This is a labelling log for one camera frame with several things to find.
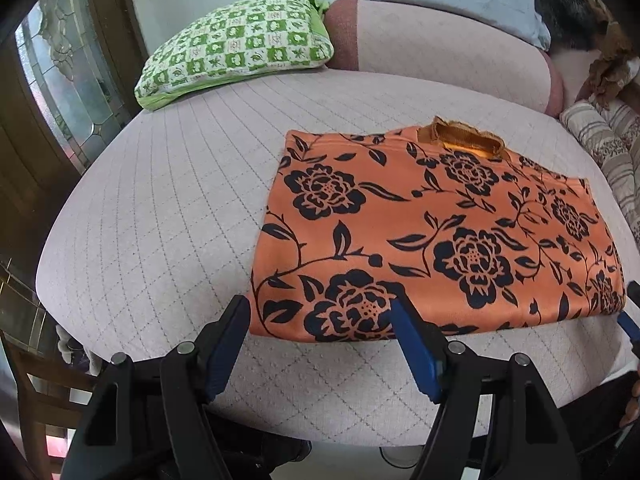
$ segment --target floral pattern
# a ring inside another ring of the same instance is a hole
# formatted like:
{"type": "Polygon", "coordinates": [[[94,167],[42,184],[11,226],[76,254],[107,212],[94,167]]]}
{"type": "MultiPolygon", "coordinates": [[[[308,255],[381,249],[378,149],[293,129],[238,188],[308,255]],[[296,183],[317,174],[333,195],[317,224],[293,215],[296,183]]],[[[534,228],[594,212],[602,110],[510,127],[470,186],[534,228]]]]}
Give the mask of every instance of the floral pattern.
{"type": "Polygon", "coordinates": [[[287,134],[255,250],[253,333],[393,338],[394,299],[446,335],[623,307],[620,258],[585,180],[416,133],[287,134]]]}
{"type": "Polygon", "coordinates": [[[567,233],[578,241],[589,235],[589,228],[587,222],[585,222],[575,207],[567,204],[560,197],[556,196],[554,202],[551,204],[551,211],[558,221],[564,225],[567,233]]]}
{"type": "Polygon", "coordinates": [[[389,338],[394,298],[387,284],[375,282],[364,270],[336,274],[305,317],[305,329],[319,342],[389,338]]]}
{"type": "Polygon", "coordinates": [[[491,186],[500,179],[494,170],[480,164],[472,153],[454,151],[440,155],[441,163],[446,167],[449,178],[464,184],[476,195],[489,196],[491,186]]]}
{"type": "Polygon", "coordinates": [[[335,171],[331,166],[316,164],[306,171],[292,171],[284,183],[297,196],[293,201],[307,220],[336,214],[357,213],[366,202],[355,185],[353,175],[335,171]]]}
{"type": "Polygon", "coordinates": [[[458,282],[471,308],[482,308],[496,300],[496,288],[513,283],[511,266],[495,234],[459,227],[452,240],[433,249],[433,268],[458,282]]]}

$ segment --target mattress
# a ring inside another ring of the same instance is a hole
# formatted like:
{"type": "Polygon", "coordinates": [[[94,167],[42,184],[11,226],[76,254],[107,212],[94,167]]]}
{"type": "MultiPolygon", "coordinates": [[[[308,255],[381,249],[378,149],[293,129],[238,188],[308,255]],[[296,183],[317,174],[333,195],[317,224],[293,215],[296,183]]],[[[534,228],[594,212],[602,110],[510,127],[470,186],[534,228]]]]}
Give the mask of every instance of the mattress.
{"type": "MultiPolygon", "coordinates": [[[[447,84],[322,69],[211,89],[139,114],[60,212],[38,267],[38,296],[104,358],[161,356],[247,290],[287,130],[383,132],[435,114],[588,178],[625,279],[640,278],[640,255],[604,176],[553,118],[447,84]]],[[[640,320],[634,306],[627,310],[640,320]]],[[[615,318],[605,316],[457,338],[491,357],[527,353],[559,405],[633,359],[615,318]]],[[[254,428],[363,446],[423,444],[437,409],[418,392],[396,341],[297,344],[251,335],[214,408],[254,428]]],[[[486,432],[489,410],[483,398],[477,433],[486,432]]]]}

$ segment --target metal screw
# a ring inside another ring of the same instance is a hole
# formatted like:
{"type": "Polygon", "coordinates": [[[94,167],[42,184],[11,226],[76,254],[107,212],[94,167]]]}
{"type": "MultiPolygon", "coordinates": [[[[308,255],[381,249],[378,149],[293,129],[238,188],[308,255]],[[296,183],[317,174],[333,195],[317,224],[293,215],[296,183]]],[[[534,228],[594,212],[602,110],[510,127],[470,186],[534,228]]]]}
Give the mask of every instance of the metal screw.
{"type": "Polygon", "coordinates": [[[183,341],[178,345],[178,354],[187,355],[193,352],[196,348],[196,345],[191,341],[183,341]]]}
{"type": "Polygon", "coordinates": [[[457,355],[463,354],[466,350],[465,344],[461,343],[460,341],[452,341],[451,343],[449,343],[447,348],[449,348],[449,351],[452,354],[457,354],[457,355]]]}
{"type": "Polygon", "coordinates": [[[129,357],[129,356],[126,355],[124,352],[116,352],[114,355],[111,356],[111,364],[119,366],[124,361],[127,360],[127,357],[129,357]]]}
{"type": "Polygon", "coordinates": [[[530,357],[526,354],[516,354],[516,357],[514,357],[513,359],[520,366],[527,366],[531,362],[530,357]]]}

